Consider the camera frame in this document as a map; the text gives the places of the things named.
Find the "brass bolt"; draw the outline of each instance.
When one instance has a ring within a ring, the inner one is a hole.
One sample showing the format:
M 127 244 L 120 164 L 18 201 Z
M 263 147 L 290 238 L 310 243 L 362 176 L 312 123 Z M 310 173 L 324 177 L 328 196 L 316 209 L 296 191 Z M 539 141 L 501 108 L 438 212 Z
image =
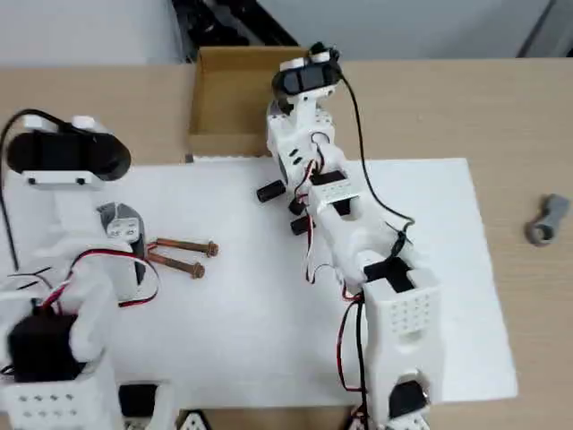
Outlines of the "brass bolt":
M 193 242 L 185 242 L 182 240 L 172 240 L 172 239 L 165 239 L 165 238 L 158 238 L 155 241 L 156 244 L 159 246 L 169 246 L 172 248 L 179 248 L 185 249 L 187 251 L 196 251 L 199 253 L 204 253 L 208 257 L 214 257 L 218 254 L 218 245 L 212 241 L 209 241 L 206 245 L 204 244 L 195 244 Z
M 152 262 L 163 264 L 167 267 L 171 267 L 172 269 L 186 271 L 194 280 L 200 279 L 205 275 L 205 268 L 199 262 L 190 264 L 188 262 L 180 262 L 179 260 L 174 260 L 173 258 L 164 257 L 163 255 L 154 253 L 149 253 L 148 258 Z

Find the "white board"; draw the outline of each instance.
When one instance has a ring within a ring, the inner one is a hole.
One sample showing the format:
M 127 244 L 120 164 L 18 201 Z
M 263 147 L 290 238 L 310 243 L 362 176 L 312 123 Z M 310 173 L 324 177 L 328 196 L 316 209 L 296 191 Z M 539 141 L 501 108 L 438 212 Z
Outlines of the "white board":
M 354 168 L 355 177 L 361 178 L 357 163 Z M 411 238 L 441 281 L 445 400 L 517 395 L 466 161 L 372 161 L 370 170 L 380 196 L 416 217 Z M 121 380 L 173 379 L 181 405 L 194 408 L 358 402 L 356 394 L 345 393 L 338 383 L 335 345 L 345 303 L 333 273 L 321 271 L 315 285 L 306 283 L 305 237 L 290 232 L 293 216 L 287 198 L 260 204 L 255 197 L 258 187 L 277 178 L 278 168 L 269 159 L 200 161 L 133 168 L 94 196 L 100 203 L 134 207 L 145 220 L 149 239 L 213 239 L 220 245 L 213 259 L 168 252 L 201 261 L 205 278 L 191 280 L 159 266 L 158 297 L 121 312 L 112 342 Z M 19 176 L 9 179 L 7 201 L 25 255 L 38 244 L 50 219 L 49 196 L 31 190 Z M 30 208 L 33 213 L 24 217 Z M 320 238 L 316 250 L 316 263 L 327 261 Z M 5 246 L 0 257 L 7 272 Z M 358 380 L 353 326 L 349 321 L 344 343 L 351 383 Z

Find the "wooden desk surface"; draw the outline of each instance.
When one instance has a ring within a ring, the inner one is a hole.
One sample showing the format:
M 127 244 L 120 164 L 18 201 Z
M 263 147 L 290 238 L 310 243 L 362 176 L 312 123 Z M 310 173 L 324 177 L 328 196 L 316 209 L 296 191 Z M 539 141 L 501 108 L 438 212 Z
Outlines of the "wooden desk surface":
M 345 64 L 371 158 L 467 157 L 516 361 L 516 400 L 437 406 L 433 429 L 570 428 L 573 215 L 557 243 L 535 248 L 523 225 L 542 194 L 573 199 L 573 62 L 406 61 Z M 16 108 L 98 116 L 136 162 L 184 159 L 190 66 L 0 70 L 0 120 Z M 329 108 L 338 144 L 357 155 L 352 108 Z M 342 408 L 217 410 L 214 429 L 332 429 Z

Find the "brown cardboard box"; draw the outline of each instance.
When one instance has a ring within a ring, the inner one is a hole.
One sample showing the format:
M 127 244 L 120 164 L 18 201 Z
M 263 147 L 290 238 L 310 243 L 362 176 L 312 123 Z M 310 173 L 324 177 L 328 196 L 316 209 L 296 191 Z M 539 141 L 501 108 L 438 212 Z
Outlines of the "brown cardboard box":
M 270 81 L 280 63 L 304 53 L 301 47 L 203 47 L 195 73 L 191 153 L 266 154 Z

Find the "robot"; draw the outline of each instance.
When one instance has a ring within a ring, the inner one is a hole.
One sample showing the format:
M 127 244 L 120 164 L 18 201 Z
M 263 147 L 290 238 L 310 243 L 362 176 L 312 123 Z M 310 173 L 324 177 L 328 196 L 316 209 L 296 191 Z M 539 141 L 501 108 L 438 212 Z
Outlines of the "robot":
M 292 196 L 289 210 L 299 217 L 293 232 L 324 236 L 347 299 L 358 307 L 361 384 L 353 391 L 362 395 L 363 419 L 354 428 L 425 430 L 423 415 L 441 401 L 440 285 L 424 268 L 406 228 L 385 221 L 379 199 L 351 175 L 335 145 L 332 117 L 319 101 L 340 80 L 346 82 L 338 53 L 323 46 L 280 66 L 267 124 L 268 148 L 282 180 L 257 195 L 261 202 Z M 77 116 L 67 123 L 34 109 L 9 121 L 0 149 L 20 117 L 27 132 L 12 140 L 7 164 L 29 186 L 51 193 L 57 223 L 30 264 L 19 267 L 13 252 L 15 273 L 0 286 L 0 363 L 7 364 L 2 373 L 11 376 L 1 391 L 4 406 L 13 428 L 21 430 L 120 430 L 126 414 L 108 336 L 122 307 L 157 294 L 158 277 L 145 258 L 141 217 L 122 204 L 96 208 L 91 192 L 122 177 L 131 156 L 93 118 Z M 1 194 L 0 203 L 5 214 Z M 9 223 L 7 230 L 12 242 Z M 308 268 L 307 279 L 313 279 Z M 174 428 L 173 385 L 143 383 L 131 388 L 153 387 L 146 428 Z
M 261 202 L 283 193 L 292 196 L 289 210 L 303 214 L 291 223 L 293 233 L 307 233 L 309 244 L 314 231 L 323 235 L 345 289 L 365 307 L 365 357 L 358 346 L 363 381 L 358 390 L 349 390 L 360 391 L 362 408 L 369 406 L 358 425 L 425 430 L 423 414 L 441 401 L 440 285 L 407 240 L 412 221 L 402 230 L 385 222 L 381 209 L 387 207 L 381 208 L 374 191 L 364 190 L 352 177 L 344 152 L 335 145 L 332 117 L 319 101 L 340 80 L 347 84 L 338 52 L 322 44 L 307 57 L 280 65 L 272 81 L 275 100 L 267 114 L 267 146 L 282 180 L 257 195 Z M 313 281 L 308 267 L 306 278 Z M 340 379 L 345 385 L 342 374 Z
M 10 143 L 7 164 L 28 186 L 51 193 L 56 223 L 31 263 L 0 290 L 0 363 L 10 376 L 1 394 L 12 427 L 121 430 L 120 395 L 139 389 L 153 397 L 146 428 L 175 428 L 172 384 L 145 382 L 118 393 L 107 352 L 119 309 L 158 291 L 141 217 L 114 202 L 96 208 L 91 198 L 127 172 L 130 153 L 91 117 L 66 123 L 26 109 L 10 123 L 20 117 L 27 131 Z

